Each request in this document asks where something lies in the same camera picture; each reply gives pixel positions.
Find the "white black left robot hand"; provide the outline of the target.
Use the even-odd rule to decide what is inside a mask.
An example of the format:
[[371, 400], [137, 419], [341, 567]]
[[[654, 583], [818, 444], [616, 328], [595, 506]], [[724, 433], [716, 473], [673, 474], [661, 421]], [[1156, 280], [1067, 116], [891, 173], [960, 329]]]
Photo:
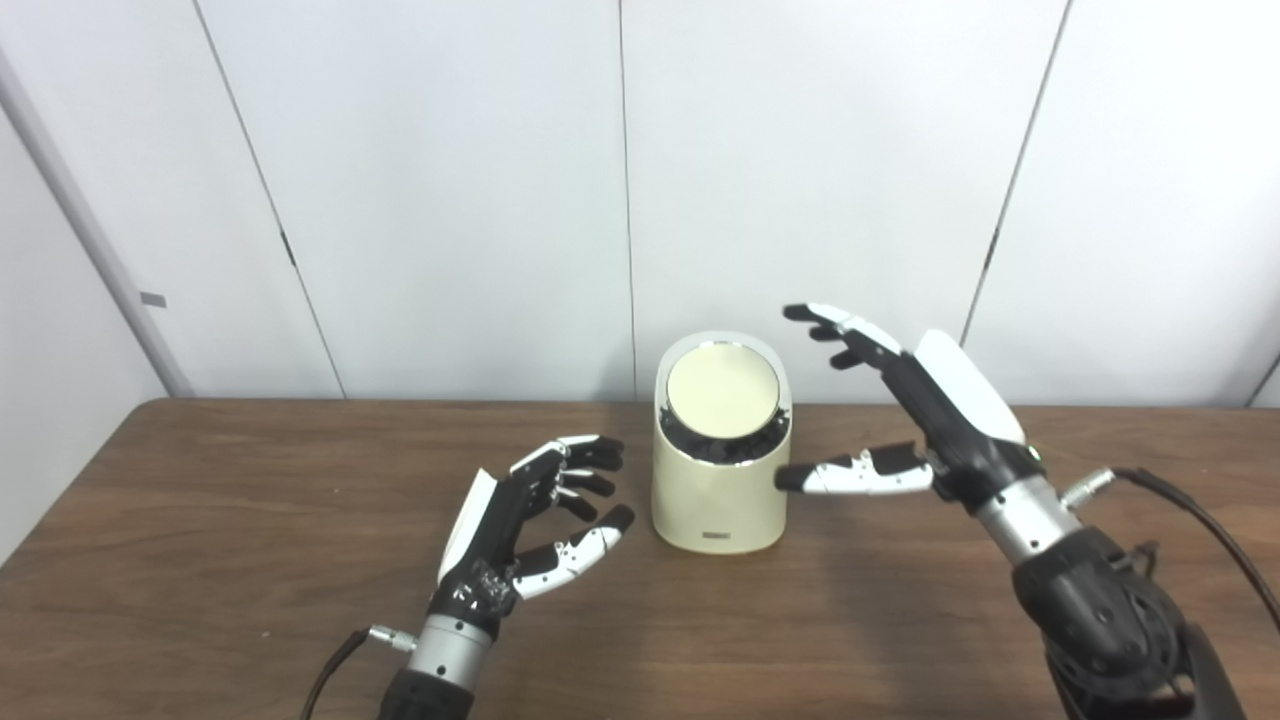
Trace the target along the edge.
[[[607, 436], [550, 439], [503, 477], [479, 470], [454, 520], [436, 578], [429, 616], [497, 641], [517, 602], [579, 579], [600, 562], [634, 524], [625, 503], [599, 512], [585, 493], [611, 497], [605, 478], [625, 464], [625, 443]], [[521, 551], [525, 525], [563, 509], [585, 527], [564, 539]]]

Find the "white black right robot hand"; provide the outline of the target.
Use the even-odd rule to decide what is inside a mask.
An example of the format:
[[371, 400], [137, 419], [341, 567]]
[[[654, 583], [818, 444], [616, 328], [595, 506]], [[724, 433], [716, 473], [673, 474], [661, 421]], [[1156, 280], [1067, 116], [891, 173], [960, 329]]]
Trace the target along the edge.
[[778, 469], [774, 486], [799, 495], [901, 495], [924, 488], [974, 515], [1016, 483], [1044, 477], [1011, 407], [960, 346], [928, 331], [908, 351], [874, 323], [824, 304], [790, 304], [783, 316], [809, 324], [818, 342], [840, 342], [837, 370], [876, 369], [925, 441]]

